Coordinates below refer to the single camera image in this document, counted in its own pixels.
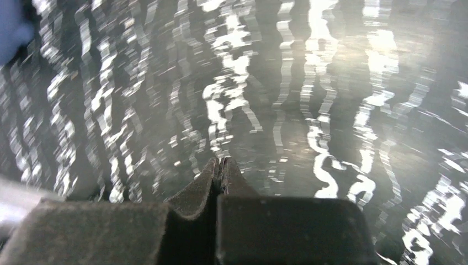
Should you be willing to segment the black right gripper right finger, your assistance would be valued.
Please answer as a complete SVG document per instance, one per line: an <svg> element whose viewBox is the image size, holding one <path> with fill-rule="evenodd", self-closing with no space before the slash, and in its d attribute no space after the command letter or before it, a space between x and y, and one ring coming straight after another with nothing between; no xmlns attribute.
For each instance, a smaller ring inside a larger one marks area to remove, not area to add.
<svg viewBox="0 0 468 265"><path fill-rule="evenodd" d="M344 199L259 195L236 161L216 180L217 264L378 264L365 217Z"/></svg>

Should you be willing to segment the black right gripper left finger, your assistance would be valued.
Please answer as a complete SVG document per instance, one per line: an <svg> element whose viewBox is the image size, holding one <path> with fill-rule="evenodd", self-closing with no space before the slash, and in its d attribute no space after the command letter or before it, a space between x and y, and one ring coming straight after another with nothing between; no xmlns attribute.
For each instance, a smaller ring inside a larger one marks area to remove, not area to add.
<svg viewBox="0 0 468 265"><path fill-rule="evenodd" d="M163 203L44 200L17 225L2 264L213 264L212 158Z"/></svg>

